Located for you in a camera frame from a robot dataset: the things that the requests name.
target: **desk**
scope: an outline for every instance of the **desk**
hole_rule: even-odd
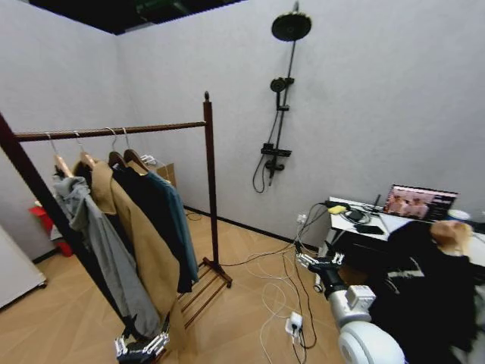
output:
[[[336,197],[330,197],[330,201],[335,202],[345,202],[350,205],[354,206],[369,206],[369,204],[356,202],[356,201],[349,201],[347,199],[339,199]],[[367,237],[366,241],[375,240],[376,246],[379,246],[385,242],[387,242],[387,238],[389,237],[390,233],[394,230],[397,230],[401,226],[407,224],[408,222],[413,221],[410,218],[401,218],[399,216],[387,215],[387,214],[379,214],[379,216],[371,216],[371,221],[368,225],[375,225],[384,231],[382,235],[376,234],[360,234],[354,229],[354,224],[347,221],[340,215],[330,215],[330,230],[327,234],[326,241],[330,244],[335,243],[335,239],[337,237],[342,236],[341,234],[357,234],[363,237]],[[325,256],[327,254],[328,248],[324,244],[324,246],[318,249],[318,256]],[[469,243],[469,256],[470,261],[475,265],[481,265],[485,267],[485,235],[484,234],[475,234]],[[320,278],[316,276],[315,278],[315,290],[321,291],[321,283]]]

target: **cardboard box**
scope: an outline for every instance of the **cardboard box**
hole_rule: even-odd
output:
[[[161,167],[157,168],[156,171],[160,177],[168,180],[172,184],[172,186],[177,187],[177,182],[175,181],[174,163],[170,163],[169,165],[167,165],[167,167],[164,167],[162,165]]]

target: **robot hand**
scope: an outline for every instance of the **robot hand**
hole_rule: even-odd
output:
[[[404,353],[392,336],[371,324],[369,307],[376,296],[368,286],[347,287],[339,275],[343,254],[296,258],[309,271],[319,275],[325,298],[340,329],[339,349],[347,364],[403,364]]]

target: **rain shower head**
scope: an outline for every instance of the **rain shower head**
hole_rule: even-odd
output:
[[[310,29],[310,17],[300,12],[298,2],[295,2],[293,11],[276,18],[271,27],[271,32],[279,40],[293,42],[306,36]]]

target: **gray wall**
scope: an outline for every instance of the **gray wall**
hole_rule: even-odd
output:
[[[253,191],[274,115],[269,83],[290,51],[271,23],[292,5],[251,0],[117,38],[142,123],[199,120],[210,90],[219,214],[291,237],[313,202],[370,202],[393,183],[459,191],[456,206],[485,209],[482,1],[301,1],[313,28],[297,45],[283,129],[293,154],[266,194]],[[203,132],[149,142],[176,163],[185,203],[207,210]]]
[[[134,124],[114,39],[31,5],[0,0],[0,111],[12,129],[73,130]],[[132,139],[136,145],[138,139]],[[91,154],[104,157],[110,141],[88,139],[83,145]],[[55,145],[72,165],[80,152],[75,140]],[[24,143],[24,147],[50,184],[51,146],[39,142]],[[0,224],[30,258],[36,258],[53,246],[27,211],[35,198],[3,152],[0,170]]]
[[[202,119],[208,89],[219,214],[288,237],[313,202],[371,201],[392,183],[461,191],[458,207],[484,209],[479,1],[302,1],[314,25],[297,45],[283,130],[282,147],[293,154],[266,194],[252,190],[274,115],[269,82],[289,59],[271,23],[292,5],[251,0],[113,37],[0,0],[0,111],[16,131],[186,122]],[[101,158],[110,142],[83,141]],[[175,162],[186,204],[208,209],[202,130],[130,142],[140,154]],[[49,182],[50,145],[24,145]],[[72,165],[76,142],[56,146]],[[4,156],[0,168],[0,224],[31,258],[46,253],[52,245],[27,212],[33,195]],[[321,221],[307,242],[323,232]]]

